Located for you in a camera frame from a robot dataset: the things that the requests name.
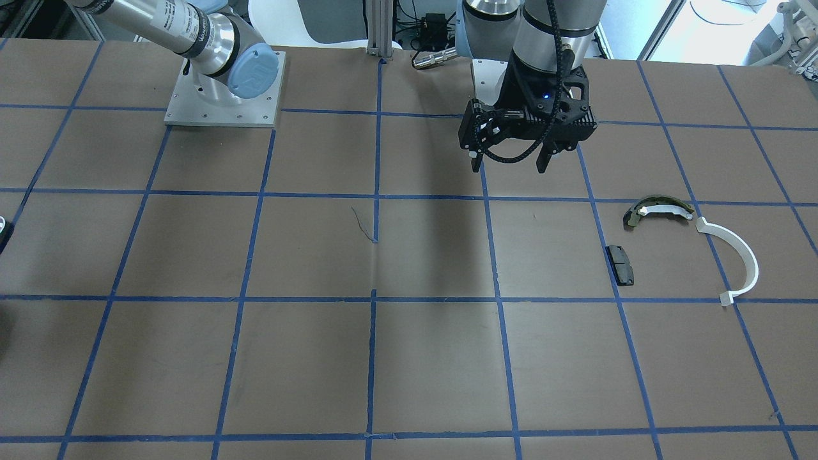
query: curved dark green part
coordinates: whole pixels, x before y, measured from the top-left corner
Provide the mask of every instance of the curved dark green part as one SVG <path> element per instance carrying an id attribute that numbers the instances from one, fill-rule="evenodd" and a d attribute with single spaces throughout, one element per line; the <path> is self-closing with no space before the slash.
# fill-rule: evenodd
<path id="1" fill-rule="evenodd" d="M 696 210 L 693 208 L 692 205 L 685 203 L 684 201 L 676 198 L 675 196 L 669 195 L 648 195 L 643 197 L 641 200 L 634 203 L 633 206 L 622 217 L 622 221 L 624 221 L 625 225 L 628 227 L 636 228 L 639 225 L 639 221 L 642 219 L 642 216 L 636 212 L 642 206 L 655 206 L 655 205 L 674 205 L 683 208 L 687 212 L 691 214 L 695 214 Z"/>

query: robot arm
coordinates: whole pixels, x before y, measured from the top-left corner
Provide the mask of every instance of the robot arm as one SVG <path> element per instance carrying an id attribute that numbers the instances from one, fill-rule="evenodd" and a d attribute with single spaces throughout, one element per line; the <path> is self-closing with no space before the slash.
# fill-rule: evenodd
<path id="1" fill-rule="evenodd" d="M 575 149 L 596 129 L 582 58 L 605 0 L 527 0 L 522 7 L 519 0 L 458 1 L 458 54 L 508 60 L 497 102 L 472 99 L 466 107 L 461 148 L 478 172 L 483 156 L 516 163 L 542 146 L 537 170 L 544 173 L 552 155 Z M 507 138 L 533 144 L 514 158 L 491 152 Z"/>
<path id="2" fill-rule="evenodd" d="M 193 69 L 251 99 L 278 75 L 278 58 L 227 0 L 65 0 L 190 60 Z"/>

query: table surface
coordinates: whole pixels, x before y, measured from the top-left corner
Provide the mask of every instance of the table surface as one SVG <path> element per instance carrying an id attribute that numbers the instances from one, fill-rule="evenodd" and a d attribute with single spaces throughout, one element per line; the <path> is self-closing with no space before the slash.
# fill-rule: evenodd
<path id="1" fill-rule="evenodd" d="M 0 43 L 0 458 L 815 456 L 800 78 L 589 60 L 578 151 L 473 174 L 468 61 L 286 51 L 272 131 L 166 127 L 148 43 Z M 655 193 L 753 248 L 737 304 L 723 241 L 623 228 Z"/>

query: blue joint cap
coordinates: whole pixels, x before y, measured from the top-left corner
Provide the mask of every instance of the blue joint cap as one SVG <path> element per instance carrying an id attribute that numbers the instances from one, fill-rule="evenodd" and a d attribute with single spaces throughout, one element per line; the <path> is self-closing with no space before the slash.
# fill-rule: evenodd
<path id="1" fill-rule="evenodd" d="M 242 99 L 270 89 L 278 76 L 278 56 L 266 43 L 256 43 L 236 58 L 227 76 L 227 88 Z"/>
<path id="2" fill-rule="evenodd" d="M 215 13 L 227 6 L 227 0 L 186 0 L 194 7 L 199 8 L 206 15 Z"/>

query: braided black cable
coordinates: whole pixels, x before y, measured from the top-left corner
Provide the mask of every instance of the braided black cable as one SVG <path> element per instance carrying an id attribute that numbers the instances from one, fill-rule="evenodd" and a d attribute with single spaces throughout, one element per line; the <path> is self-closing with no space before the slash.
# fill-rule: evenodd
<path id="1" fill-rule="evenodd" d="M 560 22 L 557 19 L 557 10 L 554 5 L 554 0 L 546 0 L 546 4 L 548 5 L 548 14 L 551 15 L 551 27 L 554 29 L 554 46 L 556 47 L 557 51 L 557 86 L 556 90 L 554 91 L 554 105 L 551 107 L 551 119 L 548 121 L 548 125 L 546 125 L 546 127 L 542 130 L 540 137 L 534 141 L 529 148 L 525 149 L 523 153 L 515 156 L 514 158 L 506 158 L 504 156 L 499 156 L 491 150 L 483 147 L 483 141 L 480 140 L 480 126 L 483 124 L 483 121 L 478 117 L 474 125 L 474 138 L 477 141 L 477 152 L 485 154 L 487 157 L 498 163 L 519 163 L 520 161 L 528 158 L 528 156 L 531 155 L 532 152 L 534 152 L 537 147 L 539 147 L 551 134 L 551 130 L 554 128 L 554 119 L 556 118 L 557 113 L 560 111 L 564 73 L 562 60 L 562 35 L 560 34 Z"/>

